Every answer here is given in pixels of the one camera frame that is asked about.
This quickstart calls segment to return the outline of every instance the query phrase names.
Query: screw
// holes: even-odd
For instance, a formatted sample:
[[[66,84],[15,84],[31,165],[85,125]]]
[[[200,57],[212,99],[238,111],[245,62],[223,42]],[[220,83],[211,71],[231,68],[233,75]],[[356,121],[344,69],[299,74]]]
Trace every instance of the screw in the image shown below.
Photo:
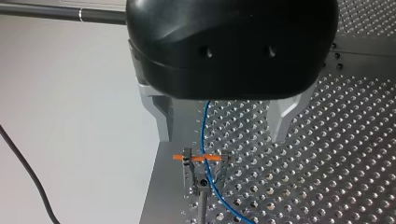
[[[337,64],[337,69],[338,69],[338,70],[341,70],[341,69],[343,69],[343,67],[344,67],[344,65],[343,65],[343,64],[341,64],[341,63]]]

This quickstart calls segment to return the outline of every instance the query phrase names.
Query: metal bracket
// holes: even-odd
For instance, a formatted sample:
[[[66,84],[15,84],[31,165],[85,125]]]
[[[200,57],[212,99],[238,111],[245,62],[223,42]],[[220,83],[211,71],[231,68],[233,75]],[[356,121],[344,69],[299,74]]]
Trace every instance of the metal bracket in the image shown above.
[[[164,96],[162,93],[152,88],[144,79],[142,63],[136,57],[132,44],[129,41],[129,47],[132,54],[132,62],[134,63],[134,71],[136,74],[140,97],[143,106],[157,120],[158,134],[160,141],[170,142],[172,140],[172,100]]]
[[[222,189],[224,188],[224,180],[225,176],[227,175],[228,158],[228,152],[226,150],[222,150],[221,161],[219,162],[215,172],[215,183],[220,193],[222,193]]]
[[[296,96],[270,102],[267,121],[273,142],[285,140],[291,121],[308,106],[316,84]]]
[[[190,195],[197,195],[197,189],[195,186],[195,167],[191,161],[191,148],[185,147],[183,149],[183,180],[184,180],[184,195],[189,197]]]

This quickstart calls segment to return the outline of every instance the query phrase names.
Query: perforated metal plate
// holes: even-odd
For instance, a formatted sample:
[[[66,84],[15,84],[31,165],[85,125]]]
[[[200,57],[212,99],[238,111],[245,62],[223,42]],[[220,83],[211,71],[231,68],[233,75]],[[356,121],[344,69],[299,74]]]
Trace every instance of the perforated metal plate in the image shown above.
[[[396,2],[394,0],[338,0],[341,35],[357,37],[394,37]]]
[[[267,132],[268,104],[213,102],[206,150],[233,160],[223,196],[256,223],[394,223],[396,85],[335,77],[318,82],[284,143]],[[196,198],[187,222],[195,223]],[[209,198],[207,222],[239,220]]]

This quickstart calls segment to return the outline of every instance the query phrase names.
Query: metal rod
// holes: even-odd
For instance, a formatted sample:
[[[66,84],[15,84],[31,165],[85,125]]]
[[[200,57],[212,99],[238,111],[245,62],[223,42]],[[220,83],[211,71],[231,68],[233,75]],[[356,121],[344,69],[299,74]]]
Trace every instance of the metal rod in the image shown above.
[[[0,3],[0,15],[125,25],[125,12],[91,8]]]
[[[205,224],[206,206],[207,206],[207,193],[201,191],[198,199],[198,224]]]

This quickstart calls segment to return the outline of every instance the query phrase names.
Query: small metal part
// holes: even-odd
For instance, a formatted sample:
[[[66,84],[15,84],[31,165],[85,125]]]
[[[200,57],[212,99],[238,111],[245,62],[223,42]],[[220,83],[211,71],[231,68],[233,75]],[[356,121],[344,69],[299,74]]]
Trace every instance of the small metal part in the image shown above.
[[[79,16],[79,20],[82,21],[82,22],[84,22],[84,20],[82,19],[82,9],[83,9],[83,8],[80,8],[80,9],[79,9],[78,16]]]
[[[222,190],[224,188],[225,176],[227,175],[228,159],[229,155],[227,150],[222,150],[221,161],[219,162],[218,167],[215,171],[215,183],[220,193],[222,193]]]
[[[199,192],[198,199],[198,224],[206,224],[207,192]]]
[[[197,193],[197,189],[195,186],[195,167],[191,161],[191,148],[185,147],[183,149],[183,160],[181,163],[183,165],[185,196],[195,195]]]

